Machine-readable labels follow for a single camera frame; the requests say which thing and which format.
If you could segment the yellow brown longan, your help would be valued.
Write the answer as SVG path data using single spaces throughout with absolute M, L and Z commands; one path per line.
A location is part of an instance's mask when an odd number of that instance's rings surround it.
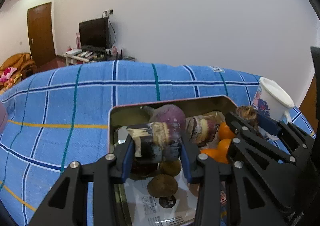
M 182 169 L 181 162 L 179 160 L 166 161 L 159 164 L 159 170 L 162 174 L 166 174 L 172 177 L 176 177 Z

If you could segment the black television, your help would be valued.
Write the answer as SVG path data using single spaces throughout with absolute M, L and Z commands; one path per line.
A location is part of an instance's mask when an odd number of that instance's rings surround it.
M 108 18 L 80 22 L 79 34 L 82 49 L 89 47 L 109 49 Z

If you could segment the dark mangosteen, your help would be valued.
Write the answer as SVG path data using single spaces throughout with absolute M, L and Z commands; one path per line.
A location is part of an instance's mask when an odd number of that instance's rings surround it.
M 133 161 L 130 176 L 132 180 L 143 180 L 157 175 L 158 163 L 141 163 Z

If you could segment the purple round turnip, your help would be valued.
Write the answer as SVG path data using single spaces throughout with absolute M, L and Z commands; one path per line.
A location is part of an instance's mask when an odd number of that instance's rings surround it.
M 176 105 L 166 104 L 157 109 L 144 105 L 140 109 L 150 116 L 150 123 L 177 123 L 182 130 L 185 130 L 185 113 Z

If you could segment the brown dried mangosteen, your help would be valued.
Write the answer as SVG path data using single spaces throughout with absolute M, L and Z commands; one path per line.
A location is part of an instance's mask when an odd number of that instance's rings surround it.
M 249 125 L 251 125 L 255 130 L 258 129 L 258 114 L 253 106 L 239 106 L 236 109 L 236 114 L 244 119 Z

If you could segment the wall power socket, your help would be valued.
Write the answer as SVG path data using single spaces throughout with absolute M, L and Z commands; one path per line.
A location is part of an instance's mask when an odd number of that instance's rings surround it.
M 109 9 L 103 12 L 103 17 L 109 17 L 113 14 L 113 9 Z

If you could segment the pink floral cushion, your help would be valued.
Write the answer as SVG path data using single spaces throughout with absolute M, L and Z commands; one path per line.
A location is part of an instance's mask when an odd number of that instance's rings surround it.
M 15 67 L 8 67 L 6 68 L 2 73 L 1 73 L 1 78 L 0 78 L 0 82 L 1 83 L 5 83 L 6 81 L 8 81 L 11 76 L 13 75 L 14 72 L 17 71 L 17 68 Z

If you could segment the orange tangerine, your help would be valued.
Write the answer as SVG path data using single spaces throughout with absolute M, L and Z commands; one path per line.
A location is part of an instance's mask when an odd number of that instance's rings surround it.
M 221 154 L 226 156 L 231 142 L 232 142 L 232 140 L 229 138 L 225 138 L 225 139 L 220 140 L 217 145 L 217 150 Z
M 202 149 L 200 152 L 213 158 L 216 162 L 223 163 L 223 164 L 229 163 L 228 159 L 227 159 L 227 151 L 225 151 L 225 150 Z
M 233 139 L 236 137 L 236 135 L 231 131 L 231 129 L 225 122 L 222 122 L 220 124 L 218 129 L 218 135 L 219 135 L 219 141 L 223 139 Z

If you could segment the white tv stand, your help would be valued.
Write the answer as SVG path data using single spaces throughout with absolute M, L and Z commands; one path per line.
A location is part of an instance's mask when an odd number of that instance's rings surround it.
M 92 51 L 82 51 L 80 49 L 72 49 L 65 52 L 65 54 L 63 54 L 63 57 L 65 58 L 66 66 L 83 64 L 83 63 L 102 62 L 102 61 L 106 61 L 106 51 L 92 52 Z M 136 58 L 123 55 L 122 60 L 136 61 Z

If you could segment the blue plaid tablecloth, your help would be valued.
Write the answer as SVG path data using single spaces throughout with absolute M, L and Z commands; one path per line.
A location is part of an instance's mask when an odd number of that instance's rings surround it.
M 215 66 L 107 61 L 37 73 L 1 95 L 1 225 L 28 225 L 74 160 L 109 151 L 112 108 L 225 95 L 253 102 L 259 76 Z

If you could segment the white floral mug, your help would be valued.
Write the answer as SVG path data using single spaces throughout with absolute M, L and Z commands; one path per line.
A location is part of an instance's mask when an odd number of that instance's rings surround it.
M 290 110 L 295 104 L 287 92 L 275 81 L 265 77 L 259 78 L 259 86 L 254 95 L 252 106 L 266 116 L 285 123 L 291 123 Z

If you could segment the paper leaflet in tin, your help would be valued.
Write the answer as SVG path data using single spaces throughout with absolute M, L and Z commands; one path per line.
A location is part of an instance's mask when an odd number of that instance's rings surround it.
M 148 193 L 149 177 L 143 180 L 128 178 L 119 186 L 119 214 L 124 225 L 193 225 L 199 185 L 188 184 L 183 170 L 174 177 L 178 191 L 169 197 L 155 198 Z

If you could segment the orange leather sofa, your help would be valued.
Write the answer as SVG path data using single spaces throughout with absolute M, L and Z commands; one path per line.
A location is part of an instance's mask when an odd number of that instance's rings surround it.
M 36 62 L 31 58 L 30 53 L 18 53 L 9 57 L 1 65 L 1 73 L 8 67 L 15 67 L 17 71 L 5 83 L 1 83 L 1 89 L 7 90 L 29 76 L 37 73 Z

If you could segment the pink metal tin box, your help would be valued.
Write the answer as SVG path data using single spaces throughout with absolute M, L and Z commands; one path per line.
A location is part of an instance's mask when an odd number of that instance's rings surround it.
M 121 225 L 219 225 L 221 179 L 200 147 L 215 137 L 204 116 L 236 104 L 224 95 L 113 107 L 108 150 L 118 159 L 116 212 Z

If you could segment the brown wooden door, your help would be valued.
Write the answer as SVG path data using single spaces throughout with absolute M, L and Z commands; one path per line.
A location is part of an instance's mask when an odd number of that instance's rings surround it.
M 31 56 L 37 66 L 52 61 L 56 57 L 52 29 L 52 3 L 29 8 L 27 27 Z

